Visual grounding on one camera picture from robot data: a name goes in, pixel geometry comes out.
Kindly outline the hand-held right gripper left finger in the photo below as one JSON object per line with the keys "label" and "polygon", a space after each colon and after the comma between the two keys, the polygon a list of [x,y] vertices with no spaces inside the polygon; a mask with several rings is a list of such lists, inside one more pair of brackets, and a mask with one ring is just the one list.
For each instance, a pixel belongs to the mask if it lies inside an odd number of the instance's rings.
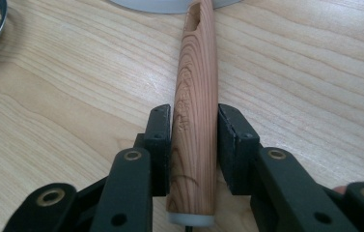
{"label": "hand-held right gripper left finger", "polygon": [[170,120],[169,104],[153,108],[145,131],[138,133],[134,142],[134,147],[150,153],[153,196],[166,196],[169,191]]}

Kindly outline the white utensil rack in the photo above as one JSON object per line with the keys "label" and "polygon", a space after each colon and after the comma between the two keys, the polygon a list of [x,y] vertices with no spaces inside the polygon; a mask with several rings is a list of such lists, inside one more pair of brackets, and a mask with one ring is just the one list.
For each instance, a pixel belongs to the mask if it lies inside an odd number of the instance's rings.
{"label": "white utensil rack", "polygon": [[153,14],[186,14],[194,10],[217,9],[236,4],[240,0],[110,0],[134,11]]}

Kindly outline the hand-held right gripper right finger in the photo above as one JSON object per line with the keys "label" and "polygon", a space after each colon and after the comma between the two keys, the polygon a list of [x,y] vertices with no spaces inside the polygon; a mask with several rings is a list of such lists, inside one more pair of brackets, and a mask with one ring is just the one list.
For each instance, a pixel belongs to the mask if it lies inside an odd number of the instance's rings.
{"label": "hand-held right gripper right finger", "polygon": [[260,136],[242,113],[228,105],[218,105],[217,157],[232,195],[251,195],[255,157]]}

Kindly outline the mesh strainer with wooden handle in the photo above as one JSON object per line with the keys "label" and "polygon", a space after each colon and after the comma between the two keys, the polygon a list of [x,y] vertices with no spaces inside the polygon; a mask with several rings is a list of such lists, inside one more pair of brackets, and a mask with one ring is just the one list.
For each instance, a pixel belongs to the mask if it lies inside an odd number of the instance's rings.
{"label": "mesh strainer with wooden handle", "polygon": [[217,80],[212,0],[193,0],[182,32],[166,203],[169,221],[185,232],[214,224]]}

